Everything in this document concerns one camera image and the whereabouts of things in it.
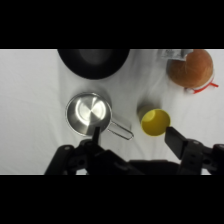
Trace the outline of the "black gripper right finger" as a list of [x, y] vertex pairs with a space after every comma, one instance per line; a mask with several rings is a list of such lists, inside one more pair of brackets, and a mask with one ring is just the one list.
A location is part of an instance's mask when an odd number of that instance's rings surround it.
[[178, 175], [200, 175], [206, 169], [211, 175], [224, 175], [224, 144], [206, 147], [194, 139], [187, 139], [175, 128], [168, 127], [165, 143], [181, 161]]

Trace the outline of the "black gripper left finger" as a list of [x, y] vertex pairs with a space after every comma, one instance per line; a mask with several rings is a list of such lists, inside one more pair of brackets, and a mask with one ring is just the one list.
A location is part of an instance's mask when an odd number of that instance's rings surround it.
[[111, 150], [100, 145], [101, 128], [96, 127], [91, 139], [82, 140], [77, 147], [60, 146], [45, 175], [76, 175], [85, 169], [90, 175], [139, 175], [140, 171]]

